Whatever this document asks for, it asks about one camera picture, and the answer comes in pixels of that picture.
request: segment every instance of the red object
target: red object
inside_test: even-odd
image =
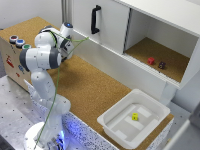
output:
[[[20,77],[20,75],[19,75],[18,73],[16,73],[16,75],[17,75],[18,77]]]
[[[8,58],[6,59],[6,62],[7,62],[12,68],[14,68],[14,65],[13,65],[13,63],[12,63],[12,61],[11,61],[11,59],[10,59],[10,56],[8,56]]]
[[[153,65],[154,61],[155,61],[155,59],[153,57],[150,57],[150,58],[148,58],[147,62],[149,65]]]

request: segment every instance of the black handle on box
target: black handle on box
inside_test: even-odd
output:
[[[98,33],[100,30],[96,28],[96,12],[101,10],[101,7],[96,5],[96,8],[92,10],[92,24],[91,24],[91,31],[92,34]]]

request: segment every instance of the cork countertop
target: cork countertop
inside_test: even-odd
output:
[[[18,35],[34,47],[35,36],[41,28],[49,24],[45,20],[36,17],[0,31],[0,36],[9,41],[11,35]],[[48,72],[55,83],[57,69]],[[78,56],[74,55],[60,66],[58,94],[71,101],[70,111],[119,149],[123,148],[104,133],[102,126],[97,123],[97,118],[130,91],[131,89]],[[172,119],[173,115],[168,115],[137,150],[146,149]]]

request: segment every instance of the cabinet compartment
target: cabinet compartment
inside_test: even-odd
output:
[[[96,28],[100,32],[91,34],[91,15],[96,5],[101,7],[96,12]],[[74,0],[74,29],[96,43],[122,54],[129,12],[130,8],[113,0]]]
[[[181,83],[197,41],[194,35],[132,9],[124,53],[146,65],[153,57],[150,67]],[[158,68],[161,61],[165,69]]]

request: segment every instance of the yellow object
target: yellow object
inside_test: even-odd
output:
[[[138,120],[138,113],[133,113],[132,120]]]

